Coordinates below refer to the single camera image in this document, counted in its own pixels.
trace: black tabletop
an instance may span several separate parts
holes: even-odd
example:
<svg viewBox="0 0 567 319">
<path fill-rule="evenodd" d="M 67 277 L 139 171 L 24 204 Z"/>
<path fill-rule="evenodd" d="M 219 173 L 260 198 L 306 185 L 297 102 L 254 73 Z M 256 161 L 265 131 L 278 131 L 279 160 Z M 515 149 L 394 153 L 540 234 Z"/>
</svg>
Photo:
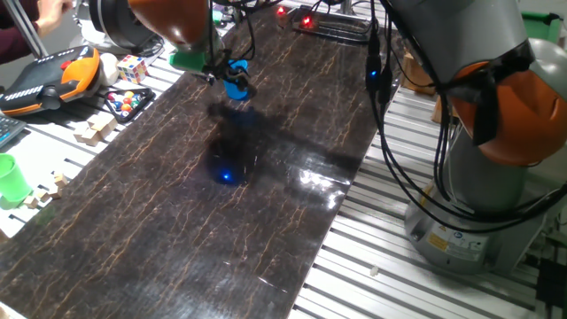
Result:
<svg viewBox="0 0 567 319">
<path fill-rule="evenodd" d="M 270 10 L 252 23 L 257 96 L 184 75 L 0 245 L 2 302 L 29 318 L 287 316 L 377 127 L 366 48 Z M 223 41 L 242 51 L 248 31 Z"/>
</svg>

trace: sticker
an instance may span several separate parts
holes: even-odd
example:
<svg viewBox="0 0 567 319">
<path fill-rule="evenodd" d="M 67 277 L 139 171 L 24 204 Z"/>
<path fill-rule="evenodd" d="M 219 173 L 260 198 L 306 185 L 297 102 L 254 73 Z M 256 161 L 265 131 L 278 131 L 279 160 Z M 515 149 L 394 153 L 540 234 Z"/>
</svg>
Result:
<svg viewBox="0 0 567 319">
<path fill-rule="evenodd" d="M 438 223 L 427 241 L 439 250 L 466 261 L 478 261 L 485 250 L 488 236 L 479 236 L 448 229 Z"/>
</svg>

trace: colorful toy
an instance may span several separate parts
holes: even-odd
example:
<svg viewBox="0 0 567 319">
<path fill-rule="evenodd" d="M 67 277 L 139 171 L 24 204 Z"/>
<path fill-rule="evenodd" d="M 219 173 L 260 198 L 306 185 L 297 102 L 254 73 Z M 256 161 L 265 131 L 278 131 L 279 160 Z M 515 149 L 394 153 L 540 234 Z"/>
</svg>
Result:
<svg viewBox="0 0 567 319">
<path fill-rule="evenodd" d="M 128 55 L 118 63 L 120 77 L 124 81 L 138 84 L 148 75 L 148 68 L 144 59 Z"/>
</svg>

